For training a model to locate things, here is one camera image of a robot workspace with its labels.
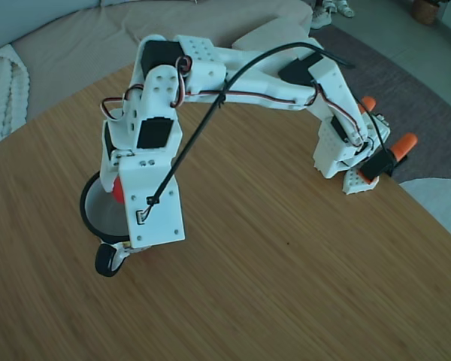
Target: black cable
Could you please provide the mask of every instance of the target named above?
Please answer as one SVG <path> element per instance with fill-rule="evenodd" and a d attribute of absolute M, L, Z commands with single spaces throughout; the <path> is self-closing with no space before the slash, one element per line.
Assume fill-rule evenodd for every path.
<path fill-rule="evenodd" d="M 394 168 L 396 161 L 392 158 L 391 153 L 388 151 L 388 149 L 386 148 L 386 145 L 384 144 L 383 137 L 381 136 L 381 132 L 379 130 L 379 127 L 377 126 L 377 122 L 374 119 L 374 115 L 369 111 L 368 107 L 366 107 L 366 105 L 364 104 L 364 102 L 361 99 L 359 99 L 354 94 L 353 94 L 353 98 L 358 102 L 358 104 L 360 104 L 364 108 L 366 114 L 369 116 L 369 119 L 371 119 L 371 122 L 373 123 L 373 127 L 376 130 L 379 142 L 381 143 L 381 148 L 383 148 L 384 153 L 386 153 L 388 155 L 389 161 L 391 162 L 391 167 Z"/>
<path fill-rule="evenodd" d="M 251 69 L 255 64 L 258 62 L 261 62 L 262 60 L 268 58 L 269 56 L 272 56 L 276 53 L 279 53 L 284 50 L 292 49 L 295 47 L 306 47 L 307 49 L 314 50 L 316 53 L 320 53 L 321 55 L 325 56 L 326 58 L 329 58 L 331 60 L 334 60 L 335 62 L 344 65 L 347 68 L 354 68 L 354 65 L 350 62 L 347 62 L 346 60 L 343 60 L 339 56 L 334 55 L 333 53 L 330 53 L 320 47 L 317 47 L 315 45 L 304 43 L 304 42 L 295 42 L 290 44 L 281 45 L 279 47 L 275 47 L 274 49 L 271 49 L 269 51 L 266 51 L 265 53 L 257 56 L 255 59 L 248 62 L 246 65 L 244 65 L 241 69 L 238 70 L 234 74 L 234 76 L 231 78 L 231 80 L 227 81 L 225 80 L 225 85 L 220 91 L 219 95 L 216 97 L 216 100 L 213 101 L 212 105 L 210 106 L 209 110 L 204 116 L 204 119 L 199 123 L 197 128 L 195 129 L 194 133 L 191 135 L 189 140 L 187 141 L 186 145 L 182 149 L 182 151 L 177 156 L 174 164 L 171 166 L 171 169 L 164 177 L 164 180 L 160 183 L 159 187 L 157 188 L 157 191 L 154 193 L 151 201 L 150 201 L 150 207 L 153 207 L 155 204 L 158 203 L 159 198 L 161 194 L 164 192 L 165 188 L 167 187 L 168 182 L 172 179 L 174 176 L 174 173 L 179 168 L 182 161 L 186 158 L 187 153 L 191 150 L 192 146 L 194 145 L 195 141 L 197 141 L 197 138 L 204 130 L 205 126 L 209 123 L 211 117 L 225 101 L 226 101 L 226 94 L 227 92 L 232 88 L 234 83 L 249 69 Z"/>

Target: plant pot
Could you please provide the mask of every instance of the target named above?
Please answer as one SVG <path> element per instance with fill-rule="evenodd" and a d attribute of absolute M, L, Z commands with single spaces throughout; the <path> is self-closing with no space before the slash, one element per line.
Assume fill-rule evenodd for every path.
<path fill-rule="evenodd" d="M 424 25 L 431 25 L 436 19 L 439 6 L 428 2 L 427 0 L 414 0 L 411 14 L 413 18 Z"/>

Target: floor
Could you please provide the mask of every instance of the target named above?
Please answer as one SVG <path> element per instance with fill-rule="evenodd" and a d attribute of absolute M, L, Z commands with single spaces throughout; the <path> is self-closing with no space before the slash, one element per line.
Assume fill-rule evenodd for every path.
<path fill-rule="evenodd" d="M 350 6 L 356 17 L 335 14 L 335 26 L 389 57 L 451 105 L 449 28 L 417 23 L 405 0 L 350 0 Z"/>

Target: gray rug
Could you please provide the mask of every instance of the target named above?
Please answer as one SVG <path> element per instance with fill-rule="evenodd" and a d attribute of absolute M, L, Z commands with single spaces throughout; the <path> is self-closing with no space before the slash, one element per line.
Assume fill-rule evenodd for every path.
<path fill-rule="evenodd" d="M 357 96 L 377 100 L 375 111 L 384 114 L 391 126 L 389 145 L 405 132 L 417 134 L 418 145 L 397 168 L 394 179 L 400 183 L 426 177 L 451 178 L 451 107 L 405 70 L 340 29 L 327 26 L 310 36 L 356 64 L 356 69 L 342 69 L 344 77 Z"/>

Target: sofa cushion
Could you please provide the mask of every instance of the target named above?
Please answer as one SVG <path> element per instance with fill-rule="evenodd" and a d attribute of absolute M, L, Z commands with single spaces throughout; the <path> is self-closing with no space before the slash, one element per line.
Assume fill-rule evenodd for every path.
<path fill-rule="evenodd" d="M 261 6 L 257 0 L 207 0 L 200 6 L 171 3 L 131 2 L 78 11 L 15 41 L 30 74 L 28 119 L 133 63 L 137 46 L 147 35 L 202 36 L 216 46 L 230 47 L 275 17 L 308 23 L 312 16 L 301 0 L 263 0 Z"/>
<path fill-rule="evenodd" d="M 100 6 L 109 6 L 109 5 L 118 5 L 123 4 L 124 2 L 139 2 L 142 0 L 101 0 Z M 188 2 L 199 2 L 203 0 L 186 0 Z"/>
<path fill-rule="evenodd" d="M 98 3 L 99 0 L 0 0 L 0 47 L 52 20 Z"/>

